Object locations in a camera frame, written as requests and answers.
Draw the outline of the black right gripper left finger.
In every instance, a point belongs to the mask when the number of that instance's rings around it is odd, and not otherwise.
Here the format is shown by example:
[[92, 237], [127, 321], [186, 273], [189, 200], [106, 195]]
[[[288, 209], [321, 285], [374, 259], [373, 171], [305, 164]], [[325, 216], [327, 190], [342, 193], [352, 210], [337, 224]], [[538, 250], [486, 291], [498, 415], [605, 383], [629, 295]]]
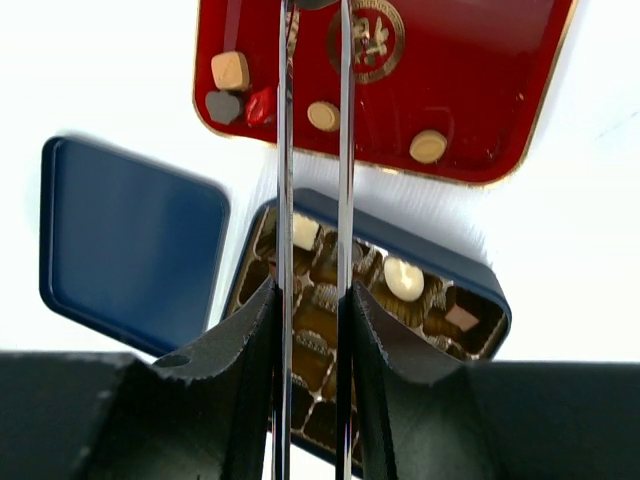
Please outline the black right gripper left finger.
[[276, 289], [152, 364], [131, 354], [1, 357], [5, 479], [257, 479]]

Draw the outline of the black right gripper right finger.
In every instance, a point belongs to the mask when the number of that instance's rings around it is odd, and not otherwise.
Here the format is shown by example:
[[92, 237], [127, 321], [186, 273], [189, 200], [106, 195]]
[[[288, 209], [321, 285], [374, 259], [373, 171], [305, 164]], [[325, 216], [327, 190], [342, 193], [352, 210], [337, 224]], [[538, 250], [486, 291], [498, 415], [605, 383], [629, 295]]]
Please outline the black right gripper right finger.
[[353, 290], [368, 479], [635, 479], [639, 368], [462, 362]]

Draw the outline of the metal tongs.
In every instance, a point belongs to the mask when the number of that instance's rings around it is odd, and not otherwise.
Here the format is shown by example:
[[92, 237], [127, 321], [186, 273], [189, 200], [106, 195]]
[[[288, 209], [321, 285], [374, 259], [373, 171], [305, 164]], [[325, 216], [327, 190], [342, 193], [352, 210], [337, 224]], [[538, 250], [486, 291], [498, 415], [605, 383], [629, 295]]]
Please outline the metal tongs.
[[[354, 224], [354, 38], [352, 4], [340, 4], [341, 25], [340, 105], [316, 102], [308, 110], [308, 119], [316, 126], [340, 132], [339, 201], [337, 237], [337, 367], [336, 375], [336, 462], [335, 476], [348, 479], [352, 473], [352, 249]], [[318, 237], [319, 225], [298, 216], [293, 210], [293, 57], [298, 33], [298, 9], [284, 1], [279, 12], [279, 83], [277, 90], [277, 285], [281, 301], [280, 380], [275, 388], [272, 415], [272, 467], [274, 479], [290, 476], [291, 399], [292, 399], [292, 325], [295, 285], [294, 249], [311, 249]]]

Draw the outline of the brown square chocolate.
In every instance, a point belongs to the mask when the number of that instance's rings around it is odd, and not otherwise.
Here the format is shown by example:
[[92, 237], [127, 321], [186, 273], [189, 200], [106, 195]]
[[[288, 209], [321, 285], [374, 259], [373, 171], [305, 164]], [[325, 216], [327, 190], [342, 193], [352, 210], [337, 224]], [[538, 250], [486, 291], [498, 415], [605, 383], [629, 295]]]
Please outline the brown square chocolate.
[[453, 305], [445, 314], [445, 319], [457, 326], [462, 332], [467, 332], [474, 328], [480, 320], [469, 311], [459, 305]]

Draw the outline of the white oval chocolate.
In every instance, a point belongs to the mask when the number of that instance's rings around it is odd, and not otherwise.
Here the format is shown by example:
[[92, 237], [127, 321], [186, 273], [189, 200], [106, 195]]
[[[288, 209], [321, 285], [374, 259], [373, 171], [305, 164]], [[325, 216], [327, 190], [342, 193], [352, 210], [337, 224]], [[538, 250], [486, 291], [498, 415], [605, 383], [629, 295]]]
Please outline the white oval chocolate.
[[383, 265], [389, 291], [401, 301], [416, 301], [424, 291], [424, 275], [417, 267], [388, 256]]

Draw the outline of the white square chocolate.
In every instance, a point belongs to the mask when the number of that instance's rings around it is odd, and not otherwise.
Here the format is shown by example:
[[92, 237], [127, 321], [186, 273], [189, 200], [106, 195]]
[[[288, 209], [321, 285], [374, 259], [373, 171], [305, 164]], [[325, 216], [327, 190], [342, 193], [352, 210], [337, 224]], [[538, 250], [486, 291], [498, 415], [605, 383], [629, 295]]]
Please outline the white square chocolate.
[[315, 220], [298, 213], [293, 214], [293, 245], [306, 251], [312, 251], [318, 236], [320, 225]]

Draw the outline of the red lips chocolate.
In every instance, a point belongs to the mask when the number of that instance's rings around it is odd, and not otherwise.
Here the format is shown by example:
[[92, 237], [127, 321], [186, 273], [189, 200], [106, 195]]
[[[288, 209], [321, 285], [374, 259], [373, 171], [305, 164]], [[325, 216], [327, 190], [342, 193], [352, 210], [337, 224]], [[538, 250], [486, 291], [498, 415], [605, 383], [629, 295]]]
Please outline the red lips chocolate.
[[272, 86], [254, 91], [245, 106], [245, 121], [251, 126], [260, 126], [276, 119], [277, 93]]

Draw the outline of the grey round chocolate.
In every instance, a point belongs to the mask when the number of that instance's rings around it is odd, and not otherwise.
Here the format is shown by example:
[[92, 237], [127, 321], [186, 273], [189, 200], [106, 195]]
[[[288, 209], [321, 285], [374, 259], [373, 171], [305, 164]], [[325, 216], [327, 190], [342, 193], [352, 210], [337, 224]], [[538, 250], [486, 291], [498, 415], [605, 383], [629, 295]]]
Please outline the grey round chocolate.
[[316, 11], [332, 5], [337, 0], [296, 0], [296, 5], [302, 10]]

